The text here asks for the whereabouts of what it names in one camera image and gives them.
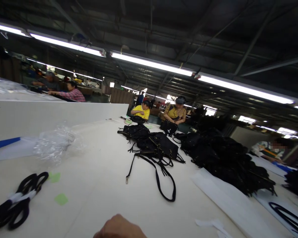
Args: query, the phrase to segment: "green sticker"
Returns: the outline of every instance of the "green sticker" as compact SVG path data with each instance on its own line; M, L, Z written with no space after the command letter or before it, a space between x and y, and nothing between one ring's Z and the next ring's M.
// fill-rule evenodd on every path
M54 198L54 201L56 201L56 203L58 205L61 205L63 206L64 204L66 204L68 202L68 199L67 197L65 196L64 193L60 193L59 195L57 195L55 198Z
M56 173L56 174L49 173L49 180L51 183L58 182L60 180L60 177L61 177L61 173Z

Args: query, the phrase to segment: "plastic bag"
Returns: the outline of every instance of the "plastic bag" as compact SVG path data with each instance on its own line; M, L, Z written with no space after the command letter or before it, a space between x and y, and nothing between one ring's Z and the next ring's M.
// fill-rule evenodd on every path
M13 93L15 91L26 91L26 89L19 83L0 78L0 93Z
M34 154L46 162L47 167L53 167L59 165L70 153L82 152L84 148L81 137L64 121L55 130L40 134L34 146Z

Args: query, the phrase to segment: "yellow t-shirt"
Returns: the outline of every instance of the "yellow t-shirt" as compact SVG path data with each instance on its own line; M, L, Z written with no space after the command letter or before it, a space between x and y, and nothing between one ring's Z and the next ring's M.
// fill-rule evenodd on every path
M150 114L150 110L147 109L147 110L143 110L142 109L142 105L138 105L136 106L133 111L143 111L145 114L144 115L141 115L139 112L136 113L134 116L140 116L141 118L145 119L145 120L148 120L149 119L149 114Z

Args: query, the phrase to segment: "pink plaid shirt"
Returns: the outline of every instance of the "pink plaid shirt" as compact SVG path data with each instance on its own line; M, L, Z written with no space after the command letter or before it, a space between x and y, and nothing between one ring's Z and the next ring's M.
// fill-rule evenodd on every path
M68 98L68 99L75 100L75 101L85 102L85 98L84 98L83 94L78 89L74 89L68 93L60 92L59 95L62 97Z

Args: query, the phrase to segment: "fist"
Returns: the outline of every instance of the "fist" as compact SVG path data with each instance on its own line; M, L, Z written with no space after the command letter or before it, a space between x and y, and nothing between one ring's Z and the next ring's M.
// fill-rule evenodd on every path
M117 214L93 238L147 238L139 226Z

